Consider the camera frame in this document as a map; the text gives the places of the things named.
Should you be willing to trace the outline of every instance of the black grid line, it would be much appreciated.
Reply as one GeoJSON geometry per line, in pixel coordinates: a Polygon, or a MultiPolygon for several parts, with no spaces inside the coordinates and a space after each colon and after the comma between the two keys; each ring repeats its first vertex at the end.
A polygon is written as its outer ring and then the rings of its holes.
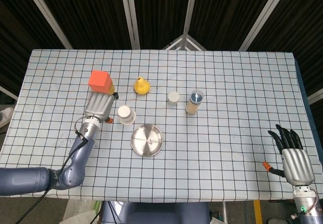
{"type": "MultiPolygon", "coordinates": [[[[267,130],[291,127],[308,151],[323,193],[323,174],[304,110],[291,53],[164,50],[34,50],[0,155],[0,166],[58,169],[75,139],[72,122],[83,115],[93,69],[110,73],[119,92],[102,124],[82,186],[49,197],[142,202],[282,199],[292,187],[268,175],[261,162],[282,168],[267,130]],[[138,96],[138,76],[150,92],[138,96]],[[195,88],[205,97],[194,116],[185,107],[195,88]],[[167,94],[178,91],[176,106],[167,94]],[[116,112],[136,111],[123,126],[116,112]],[[133,130],[155,124],[163,133],[152,158],[134,153],[133,130]]],[[[39,193],[25,196],[39,196],[39,193]]]]}

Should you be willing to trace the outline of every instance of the orange block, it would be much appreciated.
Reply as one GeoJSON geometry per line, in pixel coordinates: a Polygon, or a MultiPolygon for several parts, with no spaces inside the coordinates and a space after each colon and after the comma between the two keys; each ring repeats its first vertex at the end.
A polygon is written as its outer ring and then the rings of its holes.
{"type": "Polygon", "coordinates": [[[115,87],[108,72],[93,70],[89,80],[89,86],[95,92],[113,94],[115,87]]]}

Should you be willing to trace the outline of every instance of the metal plate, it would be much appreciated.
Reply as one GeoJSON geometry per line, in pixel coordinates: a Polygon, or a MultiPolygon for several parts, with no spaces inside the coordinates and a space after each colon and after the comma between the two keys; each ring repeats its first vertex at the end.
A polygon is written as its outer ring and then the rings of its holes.
{"type": "Polygon", "coordinates": [[[132,149],[142,156],[153,156],[159,152],[163,145],[163,135],[153,125],[138,127],[131,136],[132,149]]]}

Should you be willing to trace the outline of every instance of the yellow pear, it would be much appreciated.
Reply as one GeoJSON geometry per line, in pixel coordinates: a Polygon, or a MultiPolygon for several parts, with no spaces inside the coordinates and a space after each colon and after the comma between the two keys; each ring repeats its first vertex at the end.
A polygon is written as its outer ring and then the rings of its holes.
{"type": "Polygon", "coordinates": [[[146,94],[149,92],[150,84],[142,77],[138,77],[133,88],[135,89],[137,94],[146,94]]]}

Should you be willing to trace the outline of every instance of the small white cup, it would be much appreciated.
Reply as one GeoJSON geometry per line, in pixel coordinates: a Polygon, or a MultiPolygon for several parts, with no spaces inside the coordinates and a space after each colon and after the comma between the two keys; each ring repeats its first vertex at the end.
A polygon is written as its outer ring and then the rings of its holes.
{"type": "Polygon", "coordinates": [[[122,105],[118,108],[119,122],[123,125],[131,125],[136,118],[135,111],[131,110],[130,107],[122,105]]]}

